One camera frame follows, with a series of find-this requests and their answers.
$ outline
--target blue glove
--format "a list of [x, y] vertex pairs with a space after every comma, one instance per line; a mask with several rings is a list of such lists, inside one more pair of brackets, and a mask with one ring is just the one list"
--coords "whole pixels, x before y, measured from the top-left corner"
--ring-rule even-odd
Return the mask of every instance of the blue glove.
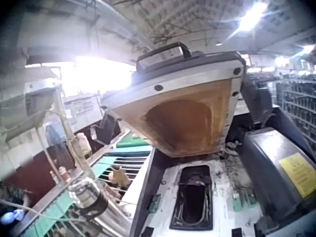
[[5, 225], [11, 224], [14, 220], [21, 221], [24, 217], [24, 211], [21, 209], [16, 209], [11, 212], [7, 212], [0, 218], [0, 223]]
[[21, 209], [16, 209], [13, 211], [14, 218], [18, 221], [21, 221], [24, 217], [24, 211]]
[[11, 224], [15, 220], [13, 212], [7, 212], [0, 218], [0, 223], [5, 225]]

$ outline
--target shelf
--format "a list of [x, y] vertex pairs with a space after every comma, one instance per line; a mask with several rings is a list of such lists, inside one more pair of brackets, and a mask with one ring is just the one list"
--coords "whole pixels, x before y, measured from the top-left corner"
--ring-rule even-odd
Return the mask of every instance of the shelf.
[[289, 115], [289, 116], [291, 116], [291, 117], [293, 117], [293, 118], [295, 118], [295, 119], [298, 119], [298, 120], [300, 120], [300, 121], [302, 121], [302, 122], [305, 122], [305, 123], [307, 123], [309, 126], [311, 126], [311, 127], [313, 127], [313, 128], [316, 129], [316, 125], [314, 125], [314, 124], [312, 124], [312, 123], [310, 123], [310, 122], [308, 122], [308, 121], [306, 121], [306, 120], [304, 120], [304, 119], [302, 119], [302, 118], [300, 118], [300, 117], [297, 117], [296, 115], [290, 114], [289, 112], [286, 112], [286, 114]]
[[303, 96], [308, 96], [308, 97], [316, 99], [315, 95], [305, 94], [305, 93], [302, 93], [302, 92], [296, 92], [296, 91], [292, 91], [292, 90], [284, 90], [284, 92], [298, 94], [298, 95], [303, 95]]
[[301, 109], [304, 109], [304, 110], [307, 110], [307, 111], [309, 111], [309, 112], [312, 112], [313, 114], [316, 115], [316, 111], [315, 111], [315, 110], [311, 110], [311, 109], [309, 109], [309, 108], [306, 108], [306, 107], [304, 107], [304, 106], [295, 104], [295, 103], [293, 103], [293, 102], [284, 101], [284, 103], [285, 103], [285, 104], [289, 104], [289, 105], [294, 105], [294, 106], [299, 107], [299, 108], [301, 108]]
[[316, 80], [283, 79], [282, 82], [303, 82], [316, 84]]

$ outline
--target black handle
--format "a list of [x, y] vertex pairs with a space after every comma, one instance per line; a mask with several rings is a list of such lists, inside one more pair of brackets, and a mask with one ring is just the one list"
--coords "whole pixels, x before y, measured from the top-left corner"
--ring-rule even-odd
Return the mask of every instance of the black handle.
[[175, 42], [175, 43], [168, 44], [168, 45], [166, 45], [164, 47], [160, 47], [160, 48], [154, 49], [153, 51], [150, 51], [149, 53], [146, 53], [146, 54], [144, 54], [142, 56], [139, 56], [137, 58], [137, 61], [136, 61], [136, 70], [137, 71], [139, 69], [142, 70], [142, 67], [141, 67], [141, 65], [139, 65], [139, 62], [144, 60], [145, 58], [154, 56], [155, 54], [158, 54], [158, 53], [170, 50], [172, 48], [177, 48], [177, 47], [181, 48], [184, 58], [191, 58], [191, 53], [190, 53], [188, 47], [185, 44], [181, 43], [181, 42]]

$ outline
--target yellow warning label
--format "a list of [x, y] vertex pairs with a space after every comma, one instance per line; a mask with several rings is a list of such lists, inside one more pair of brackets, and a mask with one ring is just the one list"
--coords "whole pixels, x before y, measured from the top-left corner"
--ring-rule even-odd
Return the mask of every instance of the yellow warning label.
[[316, 171], [299, 153], [279, 160], [303, 198], [316, 189]]

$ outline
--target factory ceiling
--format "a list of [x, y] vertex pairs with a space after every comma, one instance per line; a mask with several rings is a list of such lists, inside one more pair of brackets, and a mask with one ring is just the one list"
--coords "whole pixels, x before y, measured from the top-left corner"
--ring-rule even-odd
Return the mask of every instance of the factory ceiling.
[[315, 43], [314, 14], [299, 0], [268, 5], [254, 29], [237, 31], [252, 0], [26, 0], [0, 32], [1, 47], [27, 55], [93, 54], [133, 64], [181, 41], [190, 50], [293, 55]]

